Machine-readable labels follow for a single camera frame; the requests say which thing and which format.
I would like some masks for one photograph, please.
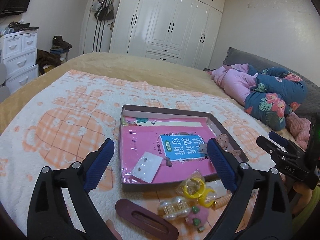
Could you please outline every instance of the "gray pillow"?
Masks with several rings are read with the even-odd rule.
[[[263,71],[266,68],[278,66],[298,74],[306,83],[306,86],[308,88],[308,94],[304,102],[295,111],[295,113],[300,117],[310,119],[312,113],[320,112],[320,87],[318,87],[316,84],[314,84],[304,76],[300,75],[299,73],[291,70],[290,68],[282,66],[266,58],[237,50],[235,48],[228,49],[227,56],[224,59],[223,63],[224,65],[249,63],[259,72]]]

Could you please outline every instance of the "blue label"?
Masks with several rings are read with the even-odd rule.
[[[204,158],[199,145],[204,143],[199,135],[160,135],[164,154],[170,161]]]

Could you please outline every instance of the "white wardrobe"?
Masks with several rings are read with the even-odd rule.
[[[110,52],[207,68],[224,0],[120,0]]]

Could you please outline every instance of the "brown hair clip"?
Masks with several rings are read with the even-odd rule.
[[[179,237],[179,231],[172,224],[130,200],[118,200],[116,212],[121,218],[159,239],[177,240]]]

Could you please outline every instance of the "metal screw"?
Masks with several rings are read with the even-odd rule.
[[[240,167],[244,170],[246,170],[247,168],[249,168],[249,165],[247,163],[241,163]]]
[[[272,168],[272,169],[271,169],[271,172],[272,172],[273,174],[278,174],[278,170],[277,170],[276,168]]]
[[[73,167],[74,169],[77,169],[77,168],[79,168],[80,166],[81,166],[81,163],[80,163],[80,162],[75,162],[75,163],[72,164],[72,167]]]
[[[49,171],[49,167],[48,166],[42,168],[42,172],[43,173],[47,173],[48,171]]]

